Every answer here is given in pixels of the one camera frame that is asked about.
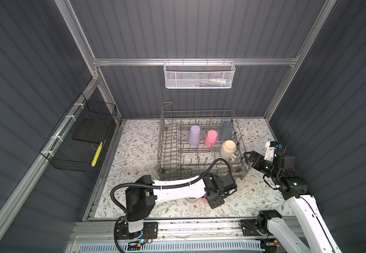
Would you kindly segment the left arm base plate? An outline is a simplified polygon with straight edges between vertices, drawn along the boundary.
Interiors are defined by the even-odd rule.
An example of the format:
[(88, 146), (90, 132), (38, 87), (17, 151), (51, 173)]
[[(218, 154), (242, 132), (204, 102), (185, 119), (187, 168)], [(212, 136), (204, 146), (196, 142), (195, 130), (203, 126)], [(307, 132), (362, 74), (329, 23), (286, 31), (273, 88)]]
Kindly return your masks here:
[(114, 231), (117, 239), (156, 239), (158, 236), (157, 222), (136, 221), (136, 222), (118, 222)]

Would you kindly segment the light purple cup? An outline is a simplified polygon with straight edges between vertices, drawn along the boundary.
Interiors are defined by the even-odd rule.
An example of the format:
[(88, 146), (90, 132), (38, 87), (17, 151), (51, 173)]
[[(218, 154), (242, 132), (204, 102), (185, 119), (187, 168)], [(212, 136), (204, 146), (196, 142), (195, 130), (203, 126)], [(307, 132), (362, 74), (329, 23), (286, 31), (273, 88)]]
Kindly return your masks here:
[(198, 146), (201, 141), (201, 128), (198, 125), (192, 125), (188, 135), (188, 144)]

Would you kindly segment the beige cup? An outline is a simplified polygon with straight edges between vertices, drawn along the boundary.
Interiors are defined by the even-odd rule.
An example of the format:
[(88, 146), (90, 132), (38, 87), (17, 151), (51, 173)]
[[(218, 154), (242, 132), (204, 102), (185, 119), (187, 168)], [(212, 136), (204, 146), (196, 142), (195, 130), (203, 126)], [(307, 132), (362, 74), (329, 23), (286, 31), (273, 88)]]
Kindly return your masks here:
[(198, 199), (196, 198), (186, 198), (186, 201), (189, 203), (196, 203), (198, 201)]

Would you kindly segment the white ventilated front panel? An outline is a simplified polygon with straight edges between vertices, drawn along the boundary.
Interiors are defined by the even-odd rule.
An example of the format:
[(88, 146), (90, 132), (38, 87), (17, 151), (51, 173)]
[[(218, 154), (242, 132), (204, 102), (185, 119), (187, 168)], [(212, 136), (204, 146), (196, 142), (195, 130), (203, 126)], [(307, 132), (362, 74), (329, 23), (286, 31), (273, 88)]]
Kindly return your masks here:
[(263, 253), (261, 243), (256, 240), (189, 240), (189, 241), (156, 241), (141, 246), (139, 249), (128, 249), (127, 243), (120, 243), (125, 253)]

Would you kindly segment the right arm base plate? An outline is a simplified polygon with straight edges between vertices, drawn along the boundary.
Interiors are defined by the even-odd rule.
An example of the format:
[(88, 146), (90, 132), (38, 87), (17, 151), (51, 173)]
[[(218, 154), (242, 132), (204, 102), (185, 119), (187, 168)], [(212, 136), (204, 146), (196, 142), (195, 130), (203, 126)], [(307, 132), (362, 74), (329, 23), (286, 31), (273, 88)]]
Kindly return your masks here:
[(257, 219), (242, 219), (238, 222), (243, 236), (262, 236), (258, 230)]

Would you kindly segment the white mesh wall basket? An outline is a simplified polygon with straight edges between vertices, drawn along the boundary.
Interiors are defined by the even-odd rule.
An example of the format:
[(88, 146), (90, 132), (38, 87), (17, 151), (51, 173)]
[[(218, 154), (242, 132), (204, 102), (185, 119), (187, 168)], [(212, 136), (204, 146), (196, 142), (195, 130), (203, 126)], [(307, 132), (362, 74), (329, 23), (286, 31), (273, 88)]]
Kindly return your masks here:
[(229, 61), (167, 61), (163, 71), (165, 87), (168, 89), (224, 89), (191, 87), (190, 84), (199, 80), (220, 78), (231, 80), (232, 87), (236, 66), (234, 62)]

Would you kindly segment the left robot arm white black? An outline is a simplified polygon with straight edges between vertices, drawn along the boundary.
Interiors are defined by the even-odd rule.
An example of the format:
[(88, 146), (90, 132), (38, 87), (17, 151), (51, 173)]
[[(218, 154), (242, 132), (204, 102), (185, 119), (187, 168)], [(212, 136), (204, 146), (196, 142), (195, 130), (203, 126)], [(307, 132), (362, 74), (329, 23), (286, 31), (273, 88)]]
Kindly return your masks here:
[(161, 203), (205, 198), (209, 206), (215, 209), (223, 205), (225, 198), (236, 191), (235, 179), (229, 174), (218, 176), (207, 173), (176, 181), (152, 180), (151, 176), (143, 176), (125, 191), (128, 233), (143, 231), (144, 219)]

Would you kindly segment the yellow brush in basket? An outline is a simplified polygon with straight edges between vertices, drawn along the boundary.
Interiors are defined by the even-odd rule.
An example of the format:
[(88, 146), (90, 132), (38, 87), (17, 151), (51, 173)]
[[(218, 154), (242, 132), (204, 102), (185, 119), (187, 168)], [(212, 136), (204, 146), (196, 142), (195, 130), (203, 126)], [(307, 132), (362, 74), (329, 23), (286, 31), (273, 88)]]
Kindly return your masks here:
[(103, 142), (100, 142), (100, 144), (98, 145), (98, 147), (96, 149), (96, 152), (94, 154), (94, 157), (93, 157), (93, 159), (91, 161), (91, 166), (92, 167), (95, 167), (96, 164), (97, 164), (97, 162), (98, 162), (98, 159), (100, 157), (100, 154), (101, 154), (101, 151), (102, 151), (102, 148), (103, 148), (103, 144), (104, 144)]

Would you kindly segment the white cup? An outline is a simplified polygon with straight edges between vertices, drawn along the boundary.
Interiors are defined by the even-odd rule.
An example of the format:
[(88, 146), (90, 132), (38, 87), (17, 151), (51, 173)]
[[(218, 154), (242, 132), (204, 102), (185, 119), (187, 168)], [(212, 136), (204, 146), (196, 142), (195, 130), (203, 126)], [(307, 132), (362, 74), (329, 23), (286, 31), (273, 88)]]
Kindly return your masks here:
[(237, 145), (232, 140), (226, 140), (222, 143), (221, 149), (220, 149), (220, 155), (225, 160), (230, 160), (234, 162), (237, 158), (237, 155), (235, 155), (237, 151)]

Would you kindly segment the blue transparent cup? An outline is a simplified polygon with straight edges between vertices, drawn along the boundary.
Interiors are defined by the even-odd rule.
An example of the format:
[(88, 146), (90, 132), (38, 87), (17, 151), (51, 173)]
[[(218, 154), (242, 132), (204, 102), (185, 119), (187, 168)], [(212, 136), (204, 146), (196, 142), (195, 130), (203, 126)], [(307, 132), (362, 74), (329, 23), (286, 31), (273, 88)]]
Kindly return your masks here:
[(219, 133), (218, 141), (223, 143), (233, 139), (234, 124), (233, 121), (224, 121)]

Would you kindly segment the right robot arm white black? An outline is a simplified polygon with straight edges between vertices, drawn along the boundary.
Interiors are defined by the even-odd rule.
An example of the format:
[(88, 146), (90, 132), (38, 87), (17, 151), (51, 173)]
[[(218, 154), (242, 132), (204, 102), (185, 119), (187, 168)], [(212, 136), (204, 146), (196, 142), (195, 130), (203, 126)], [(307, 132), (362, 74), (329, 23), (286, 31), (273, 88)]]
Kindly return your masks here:
[(246, 164), (273, 182), (297, 218), (308, 244), (288, 227), (277, 210), (262, 210), (256, 219), (256, 231), (263, 236), (273, 235), (288, 253), (340, 253), (341, 249), (328, 229), (308, 183), (295, 175), (283, 176), (285, 158), (269, 148), (263, 156), (255, 151), (244, 153)]

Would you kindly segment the items in white basket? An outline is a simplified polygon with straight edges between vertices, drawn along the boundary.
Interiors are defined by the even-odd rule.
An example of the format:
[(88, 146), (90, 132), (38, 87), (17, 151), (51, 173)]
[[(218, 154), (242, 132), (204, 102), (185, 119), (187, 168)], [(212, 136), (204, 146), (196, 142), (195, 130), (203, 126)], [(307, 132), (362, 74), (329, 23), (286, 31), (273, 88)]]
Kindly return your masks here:
[(215, 87), (215, 88), (231, 88), (231, 80), (229, 79), (209, 79), (209, 80), (199, 80), (195, 81), (194, 83), (190, 84), (191, 87), (201, 87), (201, 88), (207, 88), (207, 87)]

